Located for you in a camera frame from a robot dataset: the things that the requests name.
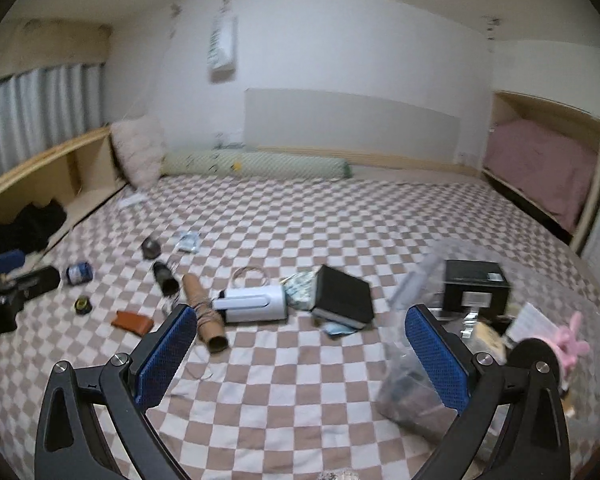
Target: checkered square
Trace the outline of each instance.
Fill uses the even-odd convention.
[[[372,286],[373,329],[331,340],[308,314],[291,312],[286,324],[227,327],[231,349],[220,355],[192,347],[147,416],[194,479],[313,479],[346,467],[365,479],[413,475],[430,445],[382,417],[374,399],[386,371],[388,300],[434,240],[482,245],[600,310],[599,293],[568,248],[487,186],[178,176],[162,179],[149,197],[122,210],[112,199],[78,225],[45,262],[64,269],[87,260],[95,279],[27,303],[16,332],[0,336],[1,449],[23,479],[33,478],[53,364],[99,365],[131,352],[139,339],[110,325],[116,310],[162,322],[160,290],[140,251],[148,235],[160,238],[178,275],[197,274],[212,294],[245,265],[262,266],[276,280],[329,264]],[[184,230],[200,233],[198,254],[172,254]],[[77,317],[72,305],[82,294],[94,310]],[[106,410],[98,416],[122,472],[138,478]],[[572,446],[574,468],[599,440]]]

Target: pink plastic bunny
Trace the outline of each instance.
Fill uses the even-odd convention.
[[[589,343],[576,339],[581,323],[582,314],[575,312],[571,316],[568,327],[558,327],[558,330],[551,339],[542,338],[552,348],[558,358],[563,379],[575,368],[575,365],[578,363],[578,356],[586,355],[590,351]]]

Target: black cloth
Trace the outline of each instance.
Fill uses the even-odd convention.
[[[13,222],[0,224],[0,254],[14,249],[25,254],[43,251],[65,221],[66,211],[55,198],[44,207],[24,206]]]

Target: blue textured pad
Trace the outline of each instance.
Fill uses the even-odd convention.
[[[404,331],[443,404],[458,410],[469,404],[467,374],[417,308],[410,308]]]
[[[197,330],[196,311],[185,308],[147,359],[138,374],[134,398],[143,413],[160,404]]]

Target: black box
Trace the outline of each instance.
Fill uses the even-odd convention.
[[[511,285],[494,262],[447,260],[442,309],[464,312],[479,307],[480,316],[493,319],[504,314]]]
[[[360,330],[374,318],[371,288],[365,280],[323,265],[315,277],[311,313]]]

